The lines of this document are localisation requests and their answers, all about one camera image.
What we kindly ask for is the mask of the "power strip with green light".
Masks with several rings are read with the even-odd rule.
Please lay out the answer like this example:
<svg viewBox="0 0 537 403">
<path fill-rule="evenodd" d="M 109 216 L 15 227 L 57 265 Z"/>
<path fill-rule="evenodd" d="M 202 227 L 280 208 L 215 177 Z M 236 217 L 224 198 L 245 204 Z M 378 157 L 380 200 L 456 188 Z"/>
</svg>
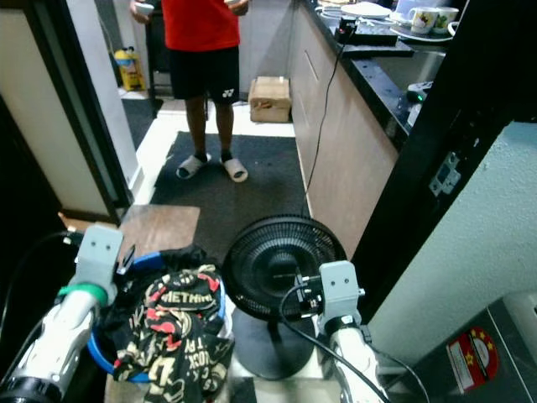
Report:
<svg viewBox="0 0 537 403">
<path fill-rule="evenodd" d="M 422 83 L 411 83 L 407 85 L 405 100 L 408 105 L 419 105 L 425 103 L 429 91 L 432 89 L 433 81 L 422 81 Z"/>
</svg>

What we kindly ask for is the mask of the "black standing fan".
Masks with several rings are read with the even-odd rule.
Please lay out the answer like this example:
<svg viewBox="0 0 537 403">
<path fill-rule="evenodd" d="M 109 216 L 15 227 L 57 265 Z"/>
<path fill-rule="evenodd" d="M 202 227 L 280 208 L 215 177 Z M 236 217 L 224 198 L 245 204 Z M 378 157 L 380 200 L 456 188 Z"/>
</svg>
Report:
<svg viewBox="0 0 537 403">
<path fill-rule="evenodd" d="M 288 291 L 298 275 L 347 257 L 332 231 L 310 217 L 268 216 L 238 232 L 227 251 L 222 280 L 242 368 L 258 379 L 290 379 L 310 362 L 315 345 L 310 317 L 300 315 Z"/>
</svg>

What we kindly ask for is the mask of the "brown cardboard box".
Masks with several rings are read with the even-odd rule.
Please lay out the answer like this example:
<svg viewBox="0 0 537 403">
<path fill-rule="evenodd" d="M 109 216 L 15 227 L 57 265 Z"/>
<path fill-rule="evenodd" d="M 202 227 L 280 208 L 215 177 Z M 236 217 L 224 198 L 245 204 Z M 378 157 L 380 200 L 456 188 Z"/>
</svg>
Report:
<svg viewBox="0 0 537 403">
<path fill-rule="evenodd" d="M 258 76 L 252 80 L 247 103 L 254 123 L 291 123 L 290 81 L 282 76 Z"/>
</svg>

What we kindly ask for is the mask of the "silver door latch plate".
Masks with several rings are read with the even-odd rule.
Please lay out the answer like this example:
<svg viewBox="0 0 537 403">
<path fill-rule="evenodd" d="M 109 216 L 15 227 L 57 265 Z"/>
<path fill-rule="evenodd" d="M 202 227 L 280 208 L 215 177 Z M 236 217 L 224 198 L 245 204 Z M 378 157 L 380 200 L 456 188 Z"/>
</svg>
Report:
<svg viewBox="0 0 537 403">
<path fill-rule="evenodd" d="M 456 151 L 449 151 L 446 154 L 445 160 L 441 162 L 440 168 L 430 181 L 429 188 L 432 191 L 434 198 L 449 196 L 456 189 L 457 184 L 461 180 L 459 172 L 459 164 L 461 158 Z"/>
</svg>

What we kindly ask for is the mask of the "dark framed sliding door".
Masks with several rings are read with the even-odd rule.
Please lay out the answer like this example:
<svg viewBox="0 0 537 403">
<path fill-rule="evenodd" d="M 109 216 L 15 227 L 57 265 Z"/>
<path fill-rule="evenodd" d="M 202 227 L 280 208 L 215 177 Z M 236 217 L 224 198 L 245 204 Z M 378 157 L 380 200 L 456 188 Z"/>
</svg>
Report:
<svg viewBox="0 0 537 403">
<path fill-rule="evenodd" d="M 120 223 L 143 172 L 96 0 L 0 0 L 0 93 L 59 212 Z"/>
</svg>

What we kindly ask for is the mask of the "wooden kitchen counter cabinet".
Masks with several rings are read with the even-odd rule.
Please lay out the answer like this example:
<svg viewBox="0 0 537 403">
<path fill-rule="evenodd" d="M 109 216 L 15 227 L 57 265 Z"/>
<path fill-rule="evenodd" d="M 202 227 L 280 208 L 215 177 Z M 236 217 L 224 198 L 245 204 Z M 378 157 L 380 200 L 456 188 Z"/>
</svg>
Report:
<svg viewBox="0 0 537 403">
<path fill-rule="evenodd" d="M 311 0 L 291 7 L 291 114 L 308 207 L 352 257 L 413 126 L 407 85 L 432 81 L 445 54 L 419 46 L 410 57 L 341 56 L 334 20 Z"/>
</svg>

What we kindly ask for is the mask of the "person in red shirt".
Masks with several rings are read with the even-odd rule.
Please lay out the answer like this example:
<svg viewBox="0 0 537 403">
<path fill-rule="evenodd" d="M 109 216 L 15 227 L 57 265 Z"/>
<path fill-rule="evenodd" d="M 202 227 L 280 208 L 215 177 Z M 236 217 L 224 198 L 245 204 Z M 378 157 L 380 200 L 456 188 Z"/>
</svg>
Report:
<svg viewBox="0 0 537 403">
<path fill-rule="evenodd" d="M 206 101 L 216 111 L 220 161 L 234 183 L 248 178 L 246 166 L 232 154 L 233 104 L 239 95 L 239 17 L 249 0 L 160 0 L 164 43 L 174 96 L 185 104 L 192 154 L 178 168 L 179 178 L 191 178 L 210 162 L 206 151 Z"/>
</svg>

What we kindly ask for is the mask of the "dark grey floor mat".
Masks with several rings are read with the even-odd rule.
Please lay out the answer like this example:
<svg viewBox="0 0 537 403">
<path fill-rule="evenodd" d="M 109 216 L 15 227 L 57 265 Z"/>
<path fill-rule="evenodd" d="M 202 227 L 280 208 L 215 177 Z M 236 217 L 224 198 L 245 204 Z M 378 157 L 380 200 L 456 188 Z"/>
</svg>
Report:
<svg viewBox="0 0 537 403">
<path fill-rule="evenodd" d="M 191 135 L 180 131 L 154 183 L 150 203 L 200 208 L 193 243 L 220 262 L 238 231 L 249 223 L 281 212 L 306 215 L 308 207 L 295 139 L 234 135 L 232 150 L 248 171 L 242 183 L 227 176 L 218 146 L 218 137 L 207 135 L 212 162 L 191 178 L 179 178 L 178 165 L 193 151 Z"/>
</svg>

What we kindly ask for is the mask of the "yellow bottle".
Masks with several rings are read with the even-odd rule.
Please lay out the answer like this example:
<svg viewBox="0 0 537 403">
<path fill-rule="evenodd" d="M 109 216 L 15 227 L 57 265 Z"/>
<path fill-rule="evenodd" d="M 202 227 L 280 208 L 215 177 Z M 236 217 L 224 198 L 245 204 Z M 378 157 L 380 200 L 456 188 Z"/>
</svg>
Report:
<svg viewBox="0 0 537 403">
<path fill-rule="evenodd" d="M 116 50 L 112 54 L 119 70 L 120 83 L 128 92 L 145 91 L 145 77 L 139 64 L 139 57 L 134 47 Z"/>
</svg>

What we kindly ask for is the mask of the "white printed mug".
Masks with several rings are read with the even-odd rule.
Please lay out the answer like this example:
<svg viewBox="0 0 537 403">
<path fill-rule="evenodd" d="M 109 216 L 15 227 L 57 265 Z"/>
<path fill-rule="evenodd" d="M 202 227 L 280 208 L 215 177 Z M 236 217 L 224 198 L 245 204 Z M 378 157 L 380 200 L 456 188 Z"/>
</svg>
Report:
<svg viewBox="0 0 537 403">
<path fill-rule="evenodd" d="M 410 22 L 409 31 L 413 34 L 429 34 L 440 19 L 440 9 L 438 7 L 415 7 L 407 12 L 406 18 Z"/>
<path fill-rule="evenodd" d="M 432 27 L 433 34 L 452 34 L 454 20 L 456 20 L 457 15 L 459 15 L 459 8 L 435 8 L 435 22 Z"/>
</svg>

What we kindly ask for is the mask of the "white plate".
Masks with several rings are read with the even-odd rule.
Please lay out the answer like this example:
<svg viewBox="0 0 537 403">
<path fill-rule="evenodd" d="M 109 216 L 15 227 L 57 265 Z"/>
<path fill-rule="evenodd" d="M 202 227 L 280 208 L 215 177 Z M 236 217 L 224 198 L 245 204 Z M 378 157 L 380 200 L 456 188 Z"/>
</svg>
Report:
<svg viewBox="0 0 537 403">
<path fill-rule="evenodd" d="M 342 17 L 384 20 L 392 13 L 378 3 L 350 3 L 339 8 Z"/>
</svg>

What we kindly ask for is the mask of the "black countertop device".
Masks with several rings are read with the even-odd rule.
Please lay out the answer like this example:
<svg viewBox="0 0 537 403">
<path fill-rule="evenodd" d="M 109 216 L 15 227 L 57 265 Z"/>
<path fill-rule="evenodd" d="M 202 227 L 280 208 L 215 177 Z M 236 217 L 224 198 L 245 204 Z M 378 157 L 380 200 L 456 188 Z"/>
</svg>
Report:
<svg viewBox="0 0 537 403">
<path fill-rule="evenodd" d="M 339 20 L 333 37 L 339 44 L 354 46 L 393 47 L 399 41 L 399 36 L 387 24 L 371 24 L 360 19 L 346 18 Z"/>
</svg>

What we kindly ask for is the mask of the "blue laundry basket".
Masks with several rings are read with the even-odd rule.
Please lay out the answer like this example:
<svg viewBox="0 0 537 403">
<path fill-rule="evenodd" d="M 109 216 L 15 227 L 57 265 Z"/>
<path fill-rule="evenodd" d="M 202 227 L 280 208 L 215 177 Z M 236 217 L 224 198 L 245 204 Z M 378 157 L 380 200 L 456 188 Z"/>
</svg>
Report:
<svg viewBox="0 0 537 403">
<path fill-rule="evenodd" d="M 115 374 L 114 362 L 117 359 L 118 347 L 129 342 L 129 338 L 123 333 L 130 329 L 130 325 L 123 319 L 134 312 L 135 303 L 138 302 L 133 293 L 135 289 L 149 285 L 151 277 L 156 274 L 168 274 L 180 266 L 207 260 L 204 250 L 196 246 L 161 250 L 129 259 L 117 272 L 120 295 L 91 331 L 86 349 L 93 362 L 105 373 Z"/>
</svg>

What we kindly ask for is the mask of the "black patterned garment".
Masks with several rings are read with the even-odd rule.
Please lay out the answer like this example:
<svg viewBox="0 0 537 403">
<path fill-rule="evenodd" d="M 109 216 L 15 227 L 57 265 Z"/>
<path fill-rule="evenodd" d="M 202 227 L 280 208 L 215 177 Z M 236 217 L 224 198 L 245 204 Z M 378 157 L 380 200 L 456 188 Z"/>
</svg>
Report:
<svg viewBox="0 0 537 403">
<path fill-rule="evenodd" d="M 146 376 L 143 403 L 205 403 L 229 372 L 233 342 L 220 337 L 222 279 L 203 247 L 165 249 L 127 272 L 117 298 L 126 342 L 112 364 L 115 380 Z"/>
</svg>

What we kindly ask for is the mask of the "brown wooden board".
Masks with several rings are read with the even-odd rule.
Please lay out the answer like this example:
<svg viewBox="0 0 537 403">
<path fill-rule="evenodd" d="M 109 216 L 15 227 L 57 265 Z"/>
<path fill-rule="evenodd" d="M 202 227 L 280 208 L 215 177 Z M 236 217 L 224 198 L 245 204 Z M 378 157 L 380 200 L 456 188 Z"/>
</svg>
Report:
<svg viewBox="0 0 537 403">
<path fill-rule="evenodd" d="M 193 243 L 198 227 L 199 207 L 178 205 L 132 205 L 120 211 L 116 218 L 95 212 L 60 211 L 64 227 L 84 230 L 91 225 L 103 225 L 123 232 L 117 261 L 134 259 L 161 249 L 180 249 Z"/>
</svg>

